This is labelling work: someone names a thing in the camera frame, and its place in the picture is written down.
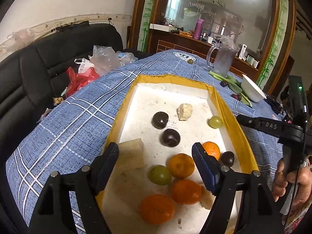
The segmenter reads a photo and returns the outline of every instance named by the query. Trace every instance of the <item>white bowl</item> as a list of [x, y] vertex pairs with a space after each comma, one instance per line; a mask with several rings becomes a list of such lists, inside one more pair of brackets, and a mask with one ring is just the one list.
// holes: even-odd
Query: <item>white bowl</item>
[[263, 91], [248, 76], [243, 75], [241, 88], [254, 102], [259, 102], [260, 100], [266, 98], [266, 95], [263, 93]]

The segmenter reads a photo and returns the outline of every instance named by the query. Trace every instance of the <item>silver bolt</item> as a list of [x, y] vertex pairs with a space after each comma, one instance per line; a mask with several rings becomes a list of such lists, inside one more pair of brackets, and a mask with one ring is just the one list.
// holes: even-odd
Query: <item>silver bolt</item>
[[87, 172], [88, 170], [90, 170], [90, 166], [89, 166], [89, 165], [85, 165], [85, 166], [83, 166], [83, 167], [81, 168], [81, 170], [82, 170], [83, 172]]
[[53, 172], [51, 172], [51, 177], [56, 177], [57, 176], [57, 174], [58, 174], [58, 172], [57, 171], [53, 171]]
[[253, 175], [255, 175], [256, 177], [259, 177], [259, 176], [260, 176], [260, 172], [259, 172], [259, 171], [253, 171], [252, 173], [253, 173]]
[[222, 165], [220, 168], [221, 168], [221, 171], [223, 172], [228, 172], [230, 170], [230, 168], [226, 165]]

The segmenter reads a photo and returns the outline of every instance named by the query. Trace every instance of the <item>sofa backrest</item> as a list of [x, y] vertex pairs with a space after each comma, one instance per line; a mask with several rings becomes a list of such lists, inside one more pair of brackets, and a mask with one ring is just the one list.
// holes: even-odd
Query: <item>sofa backrest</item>
[[68, 86], [66, 70], [75, 58], [92, 55], [93, 45], [123, 49], [115, 27], [85, 24], [39, 39], [0, 63], [0, 164], [53, 107], [53, 97]]

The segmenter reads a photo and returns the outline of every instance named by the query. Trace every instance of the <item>orange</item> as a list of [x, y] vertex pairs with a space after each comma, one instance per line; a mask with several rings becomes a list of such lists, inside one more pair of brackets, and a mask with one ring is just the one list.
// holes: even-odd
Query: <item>orange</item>
[[175, 155], [169, 161], [169, 170], [176, 178], [186, 178], [194, 172], [194, 169], [193, 158], [184, 153]]
[[174, 211], [173, 200], [162, 194], [145, 197], [140, 206], [140, 215], [149, 224], [167, 222], [174, 216]]
[[205, 142], [202, 144], [202, 147], [209, 156], [213, 156], [216, 158], [216, 160], [219, 160], [221, 153], [218, 145], [213, 142]]
[[189, 179], [182, 179], [171, 189], [171, 197], [178, 204], [193, 205], [202, 197], [202, 187]]

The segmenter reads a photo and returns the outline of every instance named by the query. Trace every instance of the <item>white tray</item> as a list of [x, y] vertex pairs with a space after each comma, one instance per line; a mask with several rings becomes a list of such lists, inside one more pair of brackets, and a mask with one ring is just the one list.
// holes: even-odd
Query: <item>white tray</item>
[[[177, 108], [180, 104], [191, 104], [193, 114], [188, 121], [179, 121]], [[181, 142], [174, 148], [163, 146], [160, 135], [165, 129], [157, 129], [151, 119], [156, 112], [169, 115], [166, 128], [173, 128], [181, 135]], [[141, 138], [145, 144], [146, 167], [117, 173], [113, 171], [105, 189], [102, 213], [113, 234], [164, 234], [199, 233], [210, 210], [198, 202], [195, 205], [176, 204], [172, 220], [162, 225], [150, 225], [138, 214], [141, 201], [148, 195], [161, 193], [170, 196], [168, 186], [158, 186], [147, 179], [147, 171], [153, 165], [166, 165], [172, 156], [185, 153], [191, 156], [195, 142], [215, 142], [221, 152], [232, 151], [235, 155], [233, 170], [240, 172], [240, 164], [225, 128], [213, 129], [207, 122], [211, 116], [218, 115], [217, 109], [209, 99], [207, 90], [171, 84], [139, 83], [134, 89], [131, 104], [119, 132], [117, 143]], [[202, 183], [197, 168], [188, 177]], [[237, 220], [241, 193], [237, 192], [233, 204], [228, 230], [233, 229]]]

